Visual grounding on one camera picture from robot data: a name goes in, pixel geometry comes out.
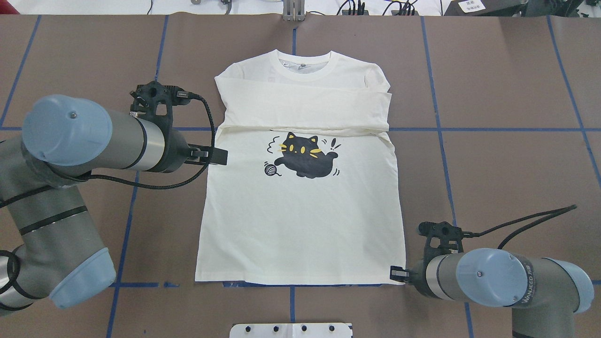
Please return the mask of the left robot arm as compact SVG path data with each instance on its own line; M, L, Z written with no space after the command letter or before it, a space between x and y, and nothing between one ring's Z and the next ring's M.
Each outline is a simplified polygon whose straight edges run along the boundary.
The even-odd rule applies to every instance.
M1 142L1 207L22 238L1 252L1 316L49 298L69 308L117 278L78 184L105 180L145 190L173 190L212 163L215 147L208 101L181 88L156 98L134 94L133 111L114 113L88 99L50 95L27 114L22 133ZM189 144L173 128L172 108L200 101L212 133L209 146Z

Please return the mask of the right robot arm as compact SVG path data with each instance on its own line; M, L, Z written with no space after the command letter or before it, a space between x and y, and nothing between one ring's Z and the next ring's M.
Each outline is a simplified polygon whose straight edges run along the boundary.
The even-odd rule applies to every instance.
M573 263L493 248L423 258L412 269L392 266L389 277L425 297L510 308L514 338L573 338L575 315L595 297L592 280Z

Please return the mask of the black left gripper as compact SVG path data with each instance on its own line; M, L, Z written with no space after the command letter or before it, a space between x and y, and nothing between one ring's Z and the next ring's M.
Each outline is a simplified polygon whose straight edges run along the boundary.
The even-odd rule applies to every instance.
M216 147L189 147L182 133L171 128L160 160L160 173L172 173L182 165L227 165L228 151Z

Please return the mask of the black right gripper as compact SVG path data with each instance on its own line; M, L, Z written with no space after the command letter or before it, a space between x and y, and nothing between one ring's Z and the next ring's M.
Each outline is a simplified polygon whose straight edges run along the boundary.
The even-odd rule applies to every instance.
M417 261L410 269L390 266L389 278L391 280L407 280L407 283L424 297L439 299L428 285L423 261Z

